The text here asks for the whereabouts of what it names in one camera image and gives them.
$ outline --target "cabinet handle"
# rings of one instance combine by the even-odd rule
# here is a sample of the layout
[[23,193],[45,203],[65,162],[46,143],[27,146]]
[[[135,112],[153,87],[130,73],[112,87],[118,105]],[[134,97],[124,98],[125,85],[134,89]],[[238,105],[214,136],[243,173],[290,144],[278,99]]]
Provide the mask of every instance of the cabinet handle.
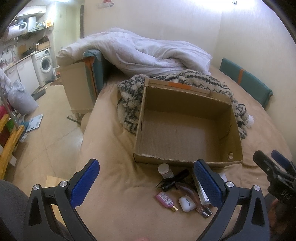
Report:
[[11,74],[13,71],[15,71],[15,69],[13,69],[12,71],[10,71],[9,74]]

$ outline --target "white pom-pom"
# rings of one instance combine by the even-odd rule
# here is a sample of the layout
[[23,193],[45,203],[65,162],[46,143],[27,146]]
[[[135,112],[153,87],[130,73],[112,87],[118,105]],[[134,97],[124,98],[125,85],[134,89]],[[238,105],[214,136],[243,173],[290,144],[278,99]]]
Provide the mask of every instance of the white pom-pom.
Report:
[[251,126],[254,124],[254,117],[252,115],[249,115],[249,118],[246,121],[246,127],[251,128]]

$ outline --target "kitchen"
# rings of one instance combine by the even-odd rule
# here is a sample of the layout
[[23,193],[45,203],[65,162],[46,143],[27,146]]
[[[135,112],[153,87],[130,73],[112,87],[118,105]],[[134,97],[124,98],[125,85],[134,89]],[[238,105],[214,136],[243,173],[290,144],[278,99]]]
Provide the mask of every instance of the kitchen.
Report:
[[80,39],[80,0],[32,0],[0,39],[0,67],[29,94],[55,80],[56,53]]

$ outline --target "bed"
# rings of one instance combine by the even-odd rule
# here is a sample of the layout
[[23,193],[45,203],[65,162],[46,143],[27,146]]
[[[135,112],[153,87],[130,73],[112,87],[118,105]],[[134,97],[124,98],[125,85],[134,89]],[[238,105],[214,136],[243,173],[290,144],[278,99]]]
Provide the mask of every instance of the bed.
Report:
[[[269,183],[252,156],[256,150],[270,156],[271,151],[277,149],[291,160],[286,141],[255,99],[215,67],[211,66],[210,72],[228,85],[234,97],[245,104],[248,113],[255,118],[247,138],[242,140],[243,162],[223,171],[238,187],[250,188],[256,184],[266,195]],[[133,241],[139,237],[151,241],[196,240],[211,218],[204,219],[194,211],[183,212],[178,203],[181,196],[178,190],[170,190],[168,195],[180,210],[173,213],[161,207],[154,199],[159,193],[155,186],[161,180],[157,165],[134,162],[135,136],[122,127],[116,110],[119,99],[116,85],[126,78],[121,72],[109,76],[89,118],[76,171],[80,171],[90,158],[95,158],[100,162],[100,173],[76,210],[97,240]],[[236,208],[227,231],[233,227],[238,213],[239,208]]]

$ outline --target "washing machine door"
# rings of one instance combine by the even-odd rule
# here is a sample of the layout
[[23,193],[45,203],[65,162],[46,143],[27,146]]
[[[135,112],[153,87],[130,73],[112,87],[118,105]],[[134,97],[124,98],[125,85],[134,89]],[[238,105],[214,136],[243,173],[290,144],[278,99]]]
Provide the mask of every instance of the washing machine door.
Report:
[[43,73],[48,73],[52,69],[52,60],[50,56],[44,56],[40,61],[40,69]]

